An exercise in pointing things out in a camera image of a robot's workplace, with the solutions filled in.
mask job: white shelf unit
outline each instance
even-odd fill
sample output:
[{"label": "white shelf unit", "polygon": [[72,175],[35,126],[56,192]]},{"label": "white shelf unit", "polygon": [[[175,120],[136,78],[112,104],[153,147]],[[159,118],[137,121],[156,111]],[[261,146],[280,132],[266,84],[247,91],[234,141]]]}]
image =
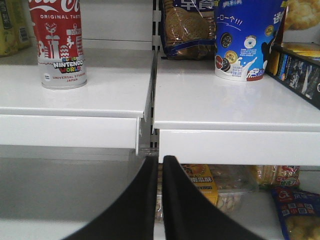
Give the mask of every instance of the white shelf unit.
[{"label": "white shelf unit", "polygon": [[[27,9],[28,1],[23,4]],[[91,62],[91,77],[81,88],[43,88],[34,48],[0,59],[1,158],[97,163],[108,156],[115,161],[111,164],[128,158],[126,148],[136,148],[137,140],[150,131],[150,77],[155,63],[151,49],[152,42],[159,41],[152,36],[152,21],[160,19],[153,4],[150,0],[81,1],[85,55]],[[28,22],[32,33],[30,18]],[[320,113],[275,80],[265,77],[244,85],[217,79],[213,61],[159,59],[158,63],[154,128],[160,131],[160,161],[170,154],[182,163],[319,165]],[[139,143],[147,144],[142,139]],[[303,189],[319,186],[318,172],[304,171],[301,177]],[[99,178],[96,184],[103,181]],[[316,187],[310,191],[320,193]],[[248,214],[261,210],[260,204],[267,205],[266,217]],[[265,193],[257,193],[231,217],[265,234],[267,240],[281,240],[272,204]],[[65,221],[44,221],[31,223],[30,228],[26,223],[17,221],[15,227],[29,232],[45,227],[44,234],[51,234],[55,224],[66,235],[84,224],[69,222],[71,228],[66,228]],[[12,231],[5,224],[2,229]],[[155,225],[154,236],[165,239],[162,224]]]},{"label": "white shelf unit", "polygon": [[[300,172],[300,186],[320,193],[318,109],[266,74],[230,81],[215,76],[213,60],[161,57],[153,122],[159,161],[172,155],[180,163],[317,166]],[[228,215],[266,240],[284,239],[269,192],[244,195]]]},{"label": "white shelf unit", "polygon": [[[28,1],[23,1],[35,43]],[[0,58],[0,145],[136,149],[150,145],[153,3],[81,1],[88,82],[41,86],[37,49]]]},{"label": "white shelf unit", "polygon": [[33,47],[0,58],[1,239],[61,239],[110,206],[150,145],[153,2],[82,0],[87,84],[42,87]]},{"label": "white shelf unit", "polygon": [[68,90],[42,87],[36,53],[0,60],[1,145],[149,146],[151,50],[86,48],[88,83]]}]

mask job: red can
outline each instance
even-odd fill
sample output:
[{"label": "red can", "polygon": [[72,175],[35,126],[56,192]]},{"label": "red can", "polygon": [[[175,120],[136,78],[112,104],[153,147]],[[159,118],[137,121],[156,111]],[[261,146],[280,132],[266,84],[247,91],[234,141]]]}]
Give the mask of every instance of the red can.
[{"label": "red can", "polygon": [[28,0],[42,85],[73,89],[87,82],[79,0]]}]

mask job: plastic container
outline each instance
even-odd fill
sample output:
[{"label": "plastic container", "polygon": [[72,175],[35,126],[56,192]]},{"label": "plastic container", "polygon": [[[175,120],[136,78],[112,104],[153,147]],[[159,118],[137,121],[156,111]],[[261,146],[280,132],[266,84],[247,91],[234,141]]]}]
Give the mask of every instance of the plastic container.
[{"label": "plastic container", "polygon": [[209,164],[209,168],[218,188],[216,207],[224,213],[238,210],[243,196],[259,189],[245,165]]}]

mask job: oreo cup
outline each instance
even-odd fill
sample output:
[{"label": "oreo cup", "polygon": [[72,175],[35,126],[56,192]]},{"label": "oreo cup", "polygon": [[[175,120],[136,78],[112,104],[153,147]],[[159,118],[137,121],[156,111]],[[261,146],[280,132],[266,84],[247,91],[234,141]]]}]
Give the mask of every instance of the oreo cup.
[{"label": "oreo cup", "polygon": [[215,10],[215,74],[235,81],[263,78],[287,0],[220,0]]}]

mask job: milk splash graphic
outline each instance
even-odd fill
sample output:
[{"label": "milk splash graphic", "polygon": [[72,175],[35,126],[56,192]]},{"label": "milk splash graphic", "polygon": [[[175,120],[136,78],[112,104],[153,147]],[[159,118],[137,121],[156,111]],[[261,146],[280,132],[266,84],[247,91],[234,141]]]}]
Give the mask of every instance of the milk splash graphic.
[{"label": "milk splash graphic", "polygon": [[[242,57],[239,57],[235,63],[231,64],[230,70],[228,71],[216,69],[215,74],[221,78],[228,78],[228,79],[237,80],[237,81],[247,81],[248,78],[252,78],[260,70],[257,68],[254,68],[249,71],[249,68],[252,66],[252,64],[255,63],[255,61],[257,60],[257,57],[255,57],[252,61],[248,62],[245,66],[241,65],[240,60],[242,59],[243,59]],[[240,71],[237,71],[237,73],[240,73],[240,75],[236,74],[235,76],[233,76],[233,69],[240,70]]]}]

